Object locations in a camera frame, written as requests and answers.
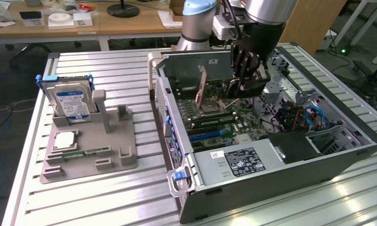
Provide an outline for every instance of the black lamp base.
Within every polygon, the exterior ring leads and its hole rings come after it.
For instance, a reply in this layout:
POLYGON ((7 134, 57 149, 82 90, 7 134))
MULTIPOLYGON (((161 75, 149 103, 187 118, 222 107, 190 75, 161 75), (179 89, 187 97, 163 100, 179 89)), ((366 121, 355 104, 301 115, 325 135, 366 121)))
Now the black lamp base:
POLYGON ((123 8, 121 8, 121 4, 115 4, 107 7, 107 13, 111 16, 127 18, 138 15, 139 9, 135 6, 127 4, 125 4, 123 8))

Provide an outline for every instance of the hard drive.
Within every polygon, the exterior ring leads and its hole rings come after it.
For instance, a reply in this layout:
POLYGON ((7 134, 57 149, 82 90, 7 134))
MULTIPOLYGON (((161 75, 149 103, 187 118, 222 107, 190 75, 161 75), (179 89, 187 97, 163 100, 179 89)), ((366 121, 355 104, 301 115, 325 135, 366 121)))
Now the hard drive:
POLYGON ((61 78, 46 76, 35 77, 53 107, 55 117, 65 116, 69 123, 90 121, 90 114, 97 112, 91 100, 91 76, 61 78))

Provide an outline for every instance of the blue hard drive label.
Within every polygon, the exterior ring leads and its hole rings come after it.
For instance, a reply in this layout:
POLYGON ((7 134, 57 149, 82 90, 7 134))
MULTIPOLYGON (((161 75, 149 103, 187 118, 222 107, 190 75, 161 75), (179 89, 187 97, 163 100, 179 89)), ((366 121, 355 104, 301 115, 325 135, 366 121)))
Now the blue hard drive label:
POLYGON ((235 177, 265 170, 257 152, 251 147, 225 153, 225 158, 235 177))
POLYGON ((81 91, 55 93, 65 116, 69 119, 83 119, 89 117, 86 104, 82 102, 83 93, 81 91))

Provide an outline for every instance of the blue pcie slot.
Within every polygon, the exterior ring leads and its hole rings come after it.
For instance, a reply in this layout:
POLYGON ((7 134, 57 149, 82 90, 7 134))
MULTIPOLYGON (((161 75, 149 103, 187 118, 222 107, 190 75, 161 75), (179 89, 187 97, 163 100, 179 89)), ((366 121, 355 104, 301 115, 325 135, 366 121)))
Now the blue pcie slot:
POLYGON ((219 137, 221 135, 223 135, 225 130, 222 129, 221 131, 213 132, 213 133, 207 133, 207 134, 202 134, 202 135, 194 135, 189 137, 190 141, 195 141, 195 140, 202 140, 202 139, 207 139, 207 138, 213 138, 213 137, 219 137))

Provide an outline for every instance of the cardboard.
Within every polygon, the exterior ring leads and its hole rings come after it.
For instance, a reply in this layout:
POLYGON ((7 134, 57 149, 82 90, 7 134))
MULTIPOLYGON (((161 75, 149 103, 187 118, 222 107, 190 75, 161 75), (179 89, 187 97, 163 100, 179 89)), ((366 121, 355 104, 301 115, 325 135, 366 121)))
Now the cardboard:
POLYGON ((182 21, 182 8, 185 0, 170 0, 169 12, 174 22, 182 21))

